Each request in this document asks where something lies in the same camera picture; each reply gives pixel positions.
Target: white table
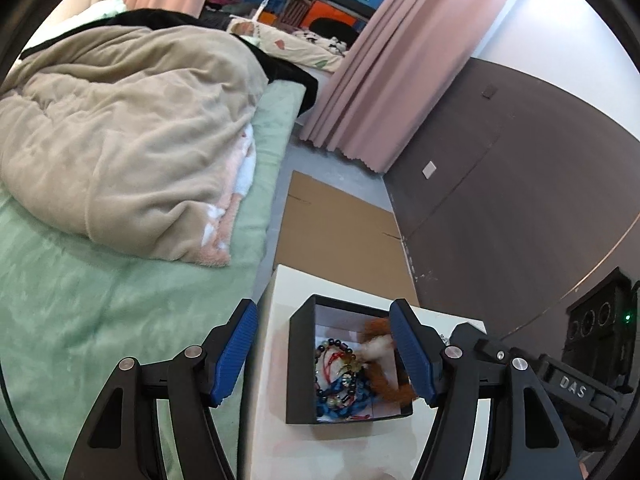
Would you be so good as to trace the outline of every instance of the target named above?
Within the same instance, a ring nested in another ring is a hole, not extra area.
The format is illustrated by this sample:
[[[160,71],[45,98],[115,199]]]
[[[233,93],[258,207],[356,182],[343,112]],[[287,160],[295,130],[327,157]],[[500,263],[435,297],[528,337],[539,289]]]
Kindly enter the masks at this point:
[[[304,272],[278,266],[260,299],[260,328],[252,369],[244,385],[246,480],[410,480],[424,450],[436,410],[418,399],[414,414],[395,420],[339,426],[285,424],[289,317],[312,294],[388,310],[379,298]],[[450,336],[478,320],[414,308],[420,322]],[[488,431],[490,402],[478,403],[476,430],[465,480],[480,475]]]

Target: metal screw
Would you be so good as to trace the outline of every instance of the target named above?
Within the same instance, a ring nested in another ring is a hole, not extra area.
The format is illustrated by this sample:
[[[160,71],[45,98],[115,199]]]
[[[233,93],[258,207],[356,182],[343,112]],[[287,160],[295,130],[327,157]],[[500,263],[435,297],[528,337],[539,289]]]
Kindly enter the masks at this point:
[[[462,357],[462,350],[457,346],[447,346],[444,349],[444,354],[451,359],[460,359]]]
[[[516,370],[526,370],[527,367],[529,367],[527,362],[522,357],[516,357],[513,361],[511,361],[511,363],[513,364],[513,367],[516,368]]]
[[[131,370],[135,366],[136,362],[131,357],[125,357],[118,363],[118,368],[123,371]]]
[[[194,357],[199,357],[200,354],[202,354],[202,347],[198,345],[191,345],[184,351],[184,355],[191,359],[193,359]]]

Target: green bed sheet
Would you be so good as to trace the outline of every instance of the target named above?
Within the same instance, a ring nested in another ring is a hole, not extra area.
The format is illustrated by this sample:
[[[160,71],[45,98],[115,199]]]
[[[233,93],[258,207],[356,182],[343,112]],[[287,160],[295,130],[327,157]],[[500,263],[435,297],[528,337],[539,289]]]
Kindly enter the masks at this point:
[[[276,81],[260,100],[252,121],[255,180],[238,214],[231,264],[222,269],[141,260],[64,234],[32,217],[0,184],[0,362],[18,421],[52,480],[62,478],[84,418],[121,358],[171,359],[251,296],[303,93],[296,83]],[[212,410],[233,470],[240,398],[241,378]],[[2,400],[0,419],[28,459]],[[165,401],[159,420],[168,477],[181,478]]]

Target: white wall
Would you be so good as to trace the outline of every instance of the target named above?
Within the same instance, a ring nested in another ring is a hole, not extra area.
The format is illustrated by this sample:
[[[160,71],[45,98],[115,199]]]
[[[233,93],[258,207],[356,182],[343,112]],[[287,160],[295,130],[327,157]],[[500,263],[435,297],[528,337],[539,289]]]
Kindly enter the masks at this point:
[[[640,74],[585,0],[517,0],[474,57],[558,86],[640,139]]]

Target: gray floor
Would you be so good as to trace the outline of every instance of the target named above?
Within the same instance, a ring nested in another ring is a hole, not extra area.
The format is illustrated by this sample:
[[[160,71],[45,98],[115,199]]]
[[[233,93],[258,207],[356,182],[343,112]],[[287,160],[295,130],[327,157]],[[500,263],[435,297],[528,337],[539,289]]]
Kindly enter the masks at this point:
[[[292,136],[282,161],[276,192],[271,207],[271,221],[267,231],[266,254],[258,267],[254,283],[254,300],[258,300],[273,272],[280,224],[287,201],[287,191],[294,171],[308,174],[330,186],[366,200],[373,205],[392,211],[382,176],[369,171],[357,161],[348,160],[324,149],[313,147],[310,142],[302,142]]]

